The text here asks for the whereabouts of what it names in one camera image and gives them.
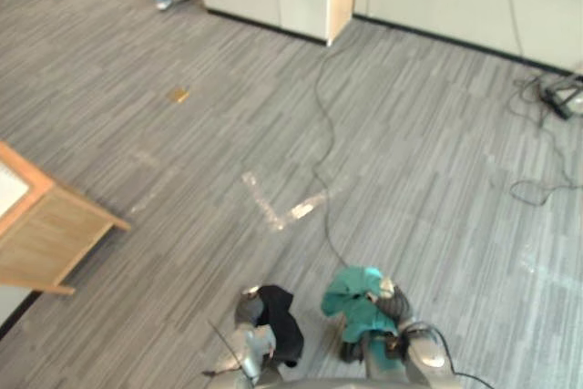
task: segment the black baseboard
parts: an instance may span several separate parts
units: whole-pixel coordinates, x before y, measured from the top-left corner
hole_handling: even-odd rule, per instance
[[[474,43],[468,43],[467,41],[458,40],[457,38],[452,38],[450,36],[442,36],[440,34],[435,34],[433,32],[427,32],[427,31],[424,31],[421,29],[417,29],[415,27],[403,26],[403,25],[399,25],[399,24],[393,23],[393,22],[367,17],[366,15],[355,14],[353,16],[360,19],[360,20],[366,21],[366,22],[376,23],[378,25],[389,26],[389,27],[392,27],[394,29],[399,29],[401,31],[410,32],[412,34],[417,34],[418,36],[427,36],[429,38],[443,41],[445,43],[450,43],[452,45],[466,47],[468,49],[479,50],[480,52],[484,52],[484,53],[487,53],[489,55],[500,56],[504,59],[508,59],[510,61],[515,61],[515,62],[523,64],[525,66],[539,68],[539,69],[544,70],[546,72],[557,73],[558,75],[563,75],[563,76],[572,75],[572,73],[573,73],[573,72],[569,72],[568,70],[566,70],[564,68],[558,68],[555,66],[551,66],[549,64],[539,63],[538,61],[534,61],[532,59],[525,59],[525,58],[522,58],[521,56],[513,55],[513,54],[510,54],[508,52],[492,49],[492,48],[486,47],[486,46],[476,45]]]
[[[304,34],[300,34],[297,32],[292,32],[292,31],[288,31],[285,29],[281,29],[280,27],[277,27],[277,26],[267,25],[265,23],[260,23],[260,22],[254,22],[253,20],[250,20],[249,18],[240,17],[238,15],[225,13],[225,12],[220,11],[218,9],[210,8],[210,9],[207,9],[207,11],[211,14],[220,15],[221,17],[228,18],[229,20],[235,20],[237,22],[241,22],[241,23],[244,23],[246,25],[253,25],[256,27],[258,26],[258,27],[261,27],[263,29],[267,29],[267,30],[274,31],[274,32],[277,32],[280,34],[284,34],[286,36],[293,36],[295,38],[301,38],[302,40],[310,41],[310,42],[316,43],[318,45],[326,46],[326,44],[328,43],[326,40],[316,38],[315,36],[306,36]]]
[[[31,305],[36,301],[36,299],[41,295],[41,292],[30,292],[24,301],[16,307],[16,309],[8,316],[8,319],[0,325],[0,341],[6,336],[12,327],[18,322],[23,314],[30,308]]]

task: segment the small yellow object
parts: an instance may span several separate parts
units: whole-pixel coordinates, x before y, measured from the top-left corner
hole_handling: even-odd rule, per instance
[[[168,93],[168,99],[176,104],[181,104],[188,96],[189,91],[182,87],[176,87]]]

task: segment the gray carpet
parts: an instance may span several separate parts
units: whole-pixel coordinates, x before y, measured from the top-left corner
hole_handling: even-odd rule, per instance
[[[224,349],[207,320],[228,332],[237,293],[265,282],[295,293],[307,339],[287,378],[363,375],[319,310],[339,264],[311,174],[330,141],[313,83],[345,47],[322,78],[338,250],[392,275],[459,370],[583,385],[581,193],[539,209],[508,194],[563,182],[548,139],[506,110],[523,67],[356,20],[324,48],[199,1],[1,2],[0,138],[134,225],[67,278],[76,295],[44,294],[0,342],[3,389],[200,388]],[[581,180],[579,122],[546,127]]]

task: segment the black cloth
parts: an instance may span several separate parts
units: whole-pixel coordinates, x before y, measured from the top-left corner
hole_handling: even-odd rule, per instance
[[[352,363],[356,360],[362,362],[364,357],[361,343],[343,342],[342,345],[340,345],[340,358],[343,362],[346,363]]]
[[[391,298],[379,298],[377,308],[397,323],[407,321],[413,317],[413,308],[409,300],[398,286],[394,286]]]
[[[293,295],[275,285],[261,286],[257,293],[265,306],[257,324],[268,324],[275,334],[277,345],[272,360],[295,366],[302,357],[303,335],[290,314]]]

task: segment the wire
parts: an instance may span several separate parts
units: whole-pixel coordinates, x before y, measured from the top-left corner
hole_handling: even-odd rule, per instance
[[[471,379],[476,380],[477,382],[483,384],[485,387],[488,387],[489,389],[495,389],[492,384],[485,382],[484,380],[482,380],[480,377],[478,377],[476,375],[471,375],[471,374],[466,374],[466,373],[454,373],[454,374],[459,375],[460,377],[471,378]]]
[[[515,41],[517,42],[518,53],[524,63],[525,52],[522,46],[522,39],[520,38],[520,31],[518,29],[517,9],[514,0],[508,0],[508,7],[510,9],[510,18],[512,20],[512,32],[514,33]]]
[[[532,104],[537,103],[534,100],[525,98],[524,92],[527,89],[531,88],[532,86],[540,86],[540,80],[541,80],[542,76],[544,76],[544,75],[534,77],[528,81],[516,81],[515,85],[518,86],[518,90],[517,90],[517,92],[510,95],[510,98],[506,102],[506,109],[510,113],[512,113],[515,116],[518,116],[520,118],[523,118],[525,120],[528,120],[530,123],[535,125],[540,132],[547,135],[547,137],[549,138],[553,153],[558,158],[561,176],[567,182],[567,184],[556,184],[556,185],[546,185],[546,184],[543,184],[541,181],[537,181],[537,180],[533,180],[533,179],[521,179],[519,181],[514,182],[510,186],[510,189],[509,189],[510,195],[514,199],[519,200],[521,202],[524,202],[527,205],[530,205],[532,207],[542,207],[543,205],[545,205],[547,203],[548,199],[551,197],[551,195],[557,190],[561,190],[561,189],[580,190],[580,189],[583,189],[583,185],[578,185],[568,175],[567,165],[566,165],[567,159],[565,157],[565,152],[563,152],[563,150],[561,150],[561,148],[558,147],[557,137],[556,137],[555,133],[552,132],[551,130],[549,130],[548,128],[545,128],[543,125],[545,119],[550,114],[550,111],[547,111],[546,113],[543,113],[541,111],[539,119],[536,120],[536,119],[534,119],[526,114],[519,113],[514,108],[512,108],[511,104],[512,104],[512,100],[515,96],[519,96],[522,101],[527,102],[527,103],[532,103]],[[526,197],[526,196],[521,195],[519,193],[519,191],[520,191],[520,190],[518,190],[519,188],[522,188],[524,191],[524,188],[528,188],[528,187],[534,188],[542,196],[540,196],[538,200],[533,200],[533,199],[530,199],[529,197]]]
[[[522,64],[526,66],[527,61],[525,60],[524,47],[522,46],[522,39],[520,37],[520,30],[518,28],[517,11],[516,11],[514,0],[508,0],[508,7],[510,10],[510,17],[511,17],[511,21],[512,21],[512,30],[514,33],[515,41],[517,43],[517,48],[518,48],[518,53],[520,55],[520,60],[521,60]],[[520,118],[524,118],[524,119],[528,120],[529,122],[533,123],[540,131],[547,134],[547,136],[550,138],[550,143],[551,143],[551,146],[553,149],[553,153],[558,156],[559,163],[560,163],[559,166],[560,166],[561,175],[562,175],[563,179],[567,182],[567,184],[557,184],[557,185],[553,185],[553,186],[545,185],[541,181],[535,181],[532,179],[521,179],[519,181],[514,182],[510,186],[510,189],[508,190],[510,193],[510,196],[512,196],[514,199],[519,200],[521,202],[524,202],[527,205],[530,205],[532,207],[542,207],[543,205],[545,205],[547,203],[548,199],[550,198],[550,196],[557,190],[560,190],[560,189],[568,189],[568,190],[583,189],[583,185],[578,185],[567,174],[567,170],[566,170],[566,161],[567,160],[565,159],[565,153],[557,146],[557,138],[556,138],[555,134],[552,131],[550,131],[544,127],[545,120],[547,119],[548,115],[550,114],[550,110],[547,110],[545,112],[545,110],[541,107],[540,113],[539,113],[539,118],[538,118],[538,120],[535,120],[526,114],[519,113],[518,111],[514,110],[511,106],[512,99],[515,96],[518,96],[520,98],[520,100],[522,100],[523,102],[525,102],[528,105],[530,105],[530,104],[539,104],[540,105],[539,99],[535,99],[535,100],[527,99],[524,96],[524,93],[532,86],[540,87],[541,86],[541,79],[545,75],[546,74],[538,75],[538,76],[536,76],[528,81],[515,81],[515,85],[518,86],[518,90],[517,90],[517,92],[510,95],[510,98],[506,102],[506,108],[512,114],[514,114],[515,116],[518,116]],[[569,75],[569,77],[567,77],[567,78],[559,79],[558,81],[556,81],[553,84],[553,86],[556,87],[559,84],[563,84],[564,82],[570,82],[577,77],[578,77],[578,75],[576,73],[573,73],[573,74]],[[517,188],[519,188],[519,187],[535,188],[535,189],[539,190],[539,192],[542,194],[542,196],[538,200],[529,199],[525,196],[520,195],[517,192]]]
[[[319,71],[318,71],[318,76],[316,77],[316,80],[314,81],[314,87],[313,87],[313,93],[315,95],[316,104],[318,105],[318,109],[322,113],[324,120],[326,121],[326,125],[328,126],[328,130],[330,132],[330,142],[328,143],[328,147],[326,148],[323,155],[313,164],[312,175],[316,180],[318,180],[320,185],[322,185],[324,195],[325,195],[324,196],[325,197],[324,217],[323,217],[324,238],[325,238],[326,243],[328,244],[330,250],[334,253],[334,255],[336,256],[336,258],[338,259],[338,261],[340,262],[340,264],[343,267],[348,266],[348,263],[343,258],[341,253],[338,252],[338,250],[336,250],[336,248],[332,242],[332,237],[330,234],[330,188],[328,187],[328,184],[326,183],[326,181],[324,180],[324,178],[320,175],[320,173],[318,171],[319,167],[323,164],[323,162],[326,161],[326,159],[328,157],[330,157],[330,154],[332,153],[332,150],[334,149],[334,146],[336,145],[336,129],[334,127],[334,121],[333,121],[332,117],[330,116],[328,109],[326,108],[326,106],[322,102],[322,94],[320,92],[320,84],[322,82],[322,78],[323,78],[324,73],[325,73],[324,68],[330,63],[331,60],[333,60],[334,58],[336,58],[340,54],[346,52],[348,49],[352,48],[355,45],[357,40],[358,40],[358,38],[355,37],[350,44],[347,44],[345,47],[338,50],[337,52],[328,54],[322,60],[322,62],[320,64]]]

